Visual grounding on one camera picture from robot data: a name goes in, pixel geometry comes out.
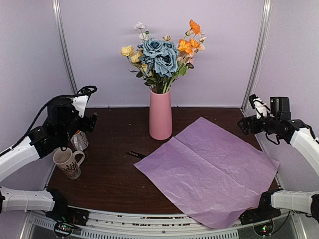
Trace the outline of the pink rose flower stem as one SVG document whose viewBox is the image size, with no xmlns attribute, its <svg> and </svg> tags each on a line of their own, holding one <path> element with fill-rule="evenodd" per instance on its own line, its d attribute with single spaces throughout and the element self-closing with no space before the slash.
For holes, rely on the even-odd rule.
<svg viewBox="0 0 319 239">
<path fill-rule="evenodd" d="M 171 36 L 170 35 L 165 35 L 162 37 L 162 39 L 165 41 L 165 42 L 169 42 L 171 40 Z"/>
</svg>

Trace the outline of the cream yellow flower stem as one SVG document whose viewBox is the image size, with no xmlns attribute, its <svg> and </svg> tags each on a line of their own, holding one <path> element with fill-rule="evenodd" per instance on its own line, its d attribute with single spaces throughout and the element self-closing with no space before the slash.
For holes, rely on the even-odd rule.
<svg viewBox="0 0 319 239">
<path fill-rule="evenodd" d="M 132 45 L 124 46 L 120 50 L 120 54 L 127 58 L 128 62 L 136 67 L 136 70 L 130 70 L 132 73 L 136 73 L 137 77 L 151 77 L 152 72 L 149 70 L 149 65 L 142 61 L 142 57 L 144 57 L 143 50 L 135 48 Z"/>
</svg>

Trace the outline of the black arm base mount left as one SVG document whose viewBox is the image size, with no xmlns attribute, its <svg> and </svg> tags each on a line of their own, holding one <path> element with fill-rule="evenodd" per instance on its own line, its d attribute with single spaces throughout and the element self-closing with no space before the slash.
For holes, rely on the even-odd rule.
<svg viewBox="0 0 319 239">
<path fill-rule="evenodd" d="M 68 223 L 76 226 L 86 226 L 89 218 L 89 211 L 66 205 L 55 205 L 52 211 L 45 212 L 45 214 L 47 217 L 57 222 Z"/>
</svg>

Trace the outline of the orange flower stem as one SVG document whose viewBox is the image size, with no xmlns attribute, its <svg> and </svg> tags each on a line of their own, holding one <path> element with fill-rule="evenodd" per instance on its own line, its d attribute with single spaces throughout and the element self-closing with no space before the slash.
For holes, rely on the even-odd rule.
<svg viewBox="0 0 319 239">
<path fill-rule="evenodd" d="M 172 83 L 179 77 L 184 76 L 189 69 L 193 69 L 194 56 L 198 51 L 204 50 L 202 38 L 204 33 L 201 30 L 200 24 L 191 19 L 189 21 L 189 29 L 186 31 L 184 38 L 178 41 L 179 54 L 177 56 L 177 71 L 172 73 L 172 76 L 165 82 L 162 93 L 167 93 Z"/>
</svg>

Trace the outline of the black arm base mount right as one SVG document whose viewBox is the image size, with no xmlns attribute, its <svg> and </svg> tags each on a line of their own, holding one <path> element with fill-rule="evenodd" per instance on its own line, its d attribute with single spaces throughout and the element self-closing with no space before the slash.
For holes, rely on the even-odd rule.
<svg viewBox="0 0 319 239">
<path fill-rule="evenodd" d="M 239 217 L 241 225 L 253 224 L 265 220 L 271 220 L 281 215 L 280 209 L 275 209 L 271 204 L 272 192 L 261 195 L 259 206 L 255 209 L 246 210 Z"/>
</svg>

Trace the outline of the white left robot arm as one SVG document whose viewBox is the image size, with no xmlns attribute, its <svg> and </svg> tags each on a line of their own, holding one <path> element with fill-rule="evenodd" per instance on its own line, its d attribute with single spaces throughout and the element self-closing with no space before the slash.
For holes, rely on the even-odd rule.
<svg viewBox="0 0 319 239">
<path fill-rule="evenodd" d="M 92 132 L 97 115 L 85 116 L 90 93 L 60 95 L 44 105 L 47 118 L 40 126 L 30 126 L 14 145 L 0 154 L 0 180 L 17 174 L 22 168 L 46 158 L 57 149 L 67 150 L 76 131 Z M 0 211 L 53 212 L 61 221 L 72 216 L 71 209 L 58 191 L 0 188 Z"/>
</svg>

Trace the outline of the black ribbon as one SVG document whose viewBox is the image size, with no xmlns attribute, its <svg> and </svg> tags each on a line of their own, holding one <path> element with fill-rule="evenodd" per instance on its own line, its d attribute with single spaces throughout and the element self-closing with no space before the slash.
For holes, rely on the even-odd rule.
<svg viewBox="0 0 319 239">
<path fill-rule="evenodd" d="M 128 151 L 127 152 L 128 155 L 139 158 L 139 159 L 144 159 L 146 157 L 146 155 L 134 152 L 134 151 Z"/>
</svg>

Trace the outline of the peach poppy flower stem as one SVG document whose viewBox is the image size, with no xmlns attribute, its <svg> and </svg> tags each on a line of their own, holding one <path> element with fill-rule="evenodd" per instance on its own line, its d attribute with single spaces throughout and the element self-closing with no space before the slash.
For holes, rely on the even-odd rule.
<svg viewBox="0 0 319 239">
<path fill-rule="evenodd" d="M 195 39 L 194 37 L 186 36 L 181 38 L 178 42 L 178 55 L 177 55 L 177 72 L 176 76 L 184 76 L 189 69 L 194 68 L 194 58 L 198 52 L 205 50 L 203 42 L 206 37 Z"/>
</svg>

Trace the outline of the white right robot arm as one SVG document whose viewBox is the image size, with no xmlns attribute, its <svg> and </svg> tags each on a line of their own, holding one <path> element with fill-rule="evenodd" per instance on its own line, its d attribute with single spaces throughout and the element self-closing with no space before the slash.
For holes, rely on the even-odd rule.
<svg viewBox="0 0 319 239">
<path fill-rule="evenodd" d="M 255 114 L 237 122 L 244 134 L 264 133 L 266 138 L 274 135 L 273 144 L 285 142 L 298 152 L 298 163 L 306 163 L 307 169 L 319 172 L 319 138 L 312 127 L 301 119 L 293 119 L 288 97 L 270 97 L 270 105 L 252 94 L 248 98 Z M 284 209 L 319 219 L 319 192 L 289 191 L 285 189 L 262 193 L 256 216 L 267 219 L 275 209 Z"/>
</svg>

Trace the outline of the blue hydrangea flower stem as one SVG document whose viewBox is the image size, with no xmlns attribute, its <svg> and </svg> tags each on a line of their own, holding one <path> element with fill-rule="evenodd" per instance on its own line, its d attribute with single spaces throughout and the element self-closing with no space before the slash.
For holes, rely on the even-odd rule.
<svg viewBox="0 0 319 239">
<path fill-rule="evenodd" d="M 171 41 L 149 38 L 138 45 L 138 50 L 145 85 L 156 94 L 167 93 L 179 69 L 178 48 Z"/>
</svg>

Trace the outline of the purple tissue paper sheet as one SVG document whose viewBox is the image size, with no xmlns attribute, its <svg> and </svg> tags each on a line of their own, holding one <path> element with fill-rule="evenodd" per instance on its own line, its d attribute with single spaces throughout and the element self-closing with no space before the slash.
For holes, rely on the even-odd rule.
<svg viewBox="0 0 319 239">
<path fill-rule="evenodd" d="M 135 164 L 184 214 L 213 229 L 257 207 L 279 165 L 205 118 Z"/>
</svg>

